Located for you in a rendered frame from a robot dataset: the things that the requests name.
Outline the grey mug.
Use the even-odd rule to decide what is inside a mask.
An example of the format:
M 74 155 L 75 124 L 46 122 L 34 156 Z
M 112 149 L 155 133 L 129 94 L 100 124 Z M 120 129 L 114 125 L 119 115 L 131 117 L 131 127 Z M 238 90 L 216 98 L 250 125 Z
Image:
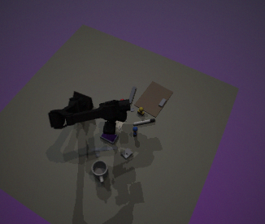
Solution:
M 101 183 L 103 183 L 103 179 L 107 176 L 108 174 L 108 169 L 107 169 L 107 164 L 103 161 L 95 161 L 93 163 L 93 173 L 94 175 L 98 178 L 101 179 Z

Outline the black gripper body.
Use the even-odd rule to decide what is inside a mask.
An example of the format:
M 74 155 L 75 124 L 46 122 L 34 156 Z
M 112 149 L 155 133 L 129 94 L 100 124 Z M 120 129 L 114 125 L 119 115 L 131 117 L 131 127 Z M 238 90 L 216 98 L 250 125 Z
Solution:
M 103 134 L 107 134 L 107 135 L 114 135 L 115 134 L 115 122 L 114 119 L 112 120 L 108 120 L 105 119 L 106 124 L 105 126 L 103 126 Z

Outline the brown rectangular board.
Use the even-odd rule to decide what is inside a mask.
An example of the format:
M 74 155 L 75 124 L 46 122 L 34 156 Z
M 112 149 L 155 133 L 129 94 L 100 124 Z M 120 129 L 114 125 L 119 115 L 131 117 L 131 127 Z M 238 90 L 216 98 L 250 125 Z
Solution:
M 173 91 L 152 81 L 135 103 L 135 106 L 138 108 L 142 107 L 145 112 L 156 118 L 172 94 Z

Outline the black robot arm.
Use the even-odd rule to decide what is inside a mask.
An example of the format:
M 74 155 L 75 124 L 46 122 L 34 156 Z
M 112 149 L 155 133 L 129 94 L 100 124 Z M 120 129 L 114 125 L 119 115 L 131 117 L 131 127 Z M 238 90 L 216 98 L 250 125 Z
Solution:
M 81 123 L 96 118 L 108 120 L 114 119 L 114 122 L 124 122 L 127 119 L 127 111 L 129 111 L 131 108 L 128 99 L 122 101 L 106 101 L 104 103 L 100 103 L 97 109 L 82 111 L 86 105 L 86 99 L 80 95 L 79 97 L 74 96 L 69 99 L 70 101 L 67 107 L 61 110 L 52 110 L 48 113 L 50 125 L 54 129 L 63 129 L 67 126 L 72 126 L 76 123 Z M 66 125 L 64 125 L 65 119 L 67 122 Z

